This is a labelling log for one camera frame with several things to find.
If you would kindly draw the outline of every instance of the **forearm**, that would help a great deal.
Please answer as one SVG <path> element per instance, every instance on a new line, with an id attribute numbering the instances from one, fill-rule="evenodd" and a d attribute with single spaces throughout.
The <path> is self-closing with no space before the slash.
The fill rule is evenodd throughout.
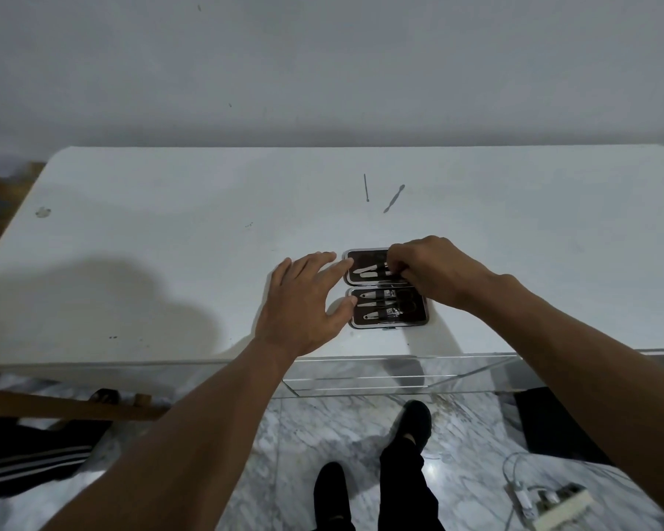
<path id="1" fill-rule="evenodd" d="M 253 341 L 178 402 L 45 531 L 213 529 L 288 365 Z M 94 507 L 107 507 L 93 513 Z"/>
<path id="2" fill-rule="evenodd" d="M 490 281 L 468 310 L 526 360 L 590 437 L 664 507 L 664 367 L 560 312 L 513 277 Z"/>

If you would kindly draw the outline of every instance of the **right hand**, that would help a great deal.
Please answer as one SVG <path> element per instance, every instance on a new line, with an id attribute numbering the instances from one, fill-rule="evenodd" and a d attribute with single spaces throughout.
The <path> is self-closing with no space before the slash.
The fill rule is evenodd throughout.
<path id="1" fill-rule="evenodd" d="M 394 244 L 389 270 L 401 274 L 420 294 L 457 309 L 466 309 L 479 287 L 496 274 L 445 238 L 426 236 Z"/>

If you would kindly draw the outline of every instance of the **hand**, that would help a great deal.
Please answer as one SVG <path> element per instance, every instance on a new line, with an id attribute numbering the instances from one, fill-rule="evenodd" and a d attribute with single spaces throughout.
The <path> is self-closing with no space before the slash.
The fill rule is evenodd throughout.
<path id="1" fill-rule="evenodd" d="M 330 289 L 354 264 L 344 259 L 320 272 L 336 257 L 333 251 L 311 253 L 294 263 L 285 259 L 275 268 L 256 324 L 257 340 L 289 353 L 292 362 L 337 336 L 352 318 L 357 299 L 346 296 L 334 313 L 325 312 Z"/>
<path id="2" fill-rule="evenodd" d="M 458 309 L 466 309 L 478 288 L 496 276 L 448 239 L 437 236 L 394 244 L 387 262 L 390 271 L 400 273 L 420 294 Z"/>

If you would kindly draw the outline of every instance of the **wooden furniture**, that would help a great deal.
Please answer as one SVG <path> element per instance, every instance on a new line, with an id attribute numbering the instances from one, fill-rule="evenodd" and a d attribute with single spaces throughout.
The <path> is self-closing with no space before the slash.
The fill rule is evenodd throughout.
<path id="1" fill-rule="evenodd" d="M 248 343 L 285 256 L 432 233 L 664 361 L 664 147 L 71 148 L 0 240 L 0 369 L 176 396 Z M 343 329 L 277 395 L 538 383 L 433 305 L 423 327 Z"/>

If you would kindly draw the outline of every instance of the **left hand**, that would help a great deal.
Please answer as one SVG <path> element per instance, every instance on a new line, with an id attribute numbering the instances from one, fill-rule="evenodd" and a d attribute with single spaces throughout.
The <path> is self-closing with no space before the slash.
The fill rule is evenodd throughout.
<path id="1" fill-rule="evenodd" d="M 279 348 L 292 362 L 339 334 L 352 318 L 357 299 L 346 296 L 334 313 L 325 311 L 330 289 L 354 264 L 344 259 L 320 272 L 336 257 L 333 251 L 311 253 L 294 263 L 287 258 L 275 268 L 256 324 L 258 341 Z"/>

